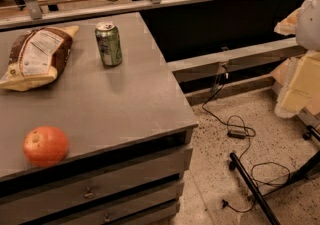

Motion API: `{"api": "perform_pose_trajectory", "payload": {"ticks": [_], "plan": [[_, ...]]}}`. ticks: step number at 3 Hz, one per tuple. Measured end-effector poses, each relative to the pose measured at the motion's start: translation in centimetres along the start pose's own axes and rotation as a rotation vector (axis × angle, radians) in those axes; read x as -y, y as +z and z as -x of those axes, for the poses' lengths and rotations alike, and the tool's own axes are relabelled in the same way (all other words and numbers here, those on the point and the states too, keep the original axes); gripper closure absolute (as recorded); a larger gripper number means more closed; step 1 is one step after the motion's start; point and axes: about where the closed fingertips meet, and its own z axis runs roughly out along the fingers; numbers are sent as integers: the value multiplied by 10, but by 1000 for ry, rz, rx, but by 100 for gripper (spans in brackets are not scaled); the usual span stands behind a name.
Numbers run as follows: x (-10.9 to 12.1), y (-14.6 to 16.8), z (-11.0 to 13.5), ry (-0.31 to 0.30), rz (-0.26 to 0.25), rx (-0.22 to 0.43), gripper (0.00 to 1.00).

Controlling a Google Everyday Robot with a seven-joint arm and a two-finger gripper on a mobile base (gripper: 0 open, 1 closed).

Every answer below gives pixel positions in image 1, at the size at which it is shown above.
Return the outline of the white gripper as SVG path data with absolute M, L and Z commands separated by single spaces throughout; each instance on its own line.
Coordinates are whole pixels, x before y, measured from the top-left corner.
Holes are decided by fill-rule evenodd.
M 299 9 L 278 22 L 274 31 L 295 35 L 299 45 L 308 50 L 301 58 L 288 58 L 274 70 L 274 79 L 282 86 L 275 114 L 291 118 L 306 108 L 320 113 L 320 0 L 305 0 Z

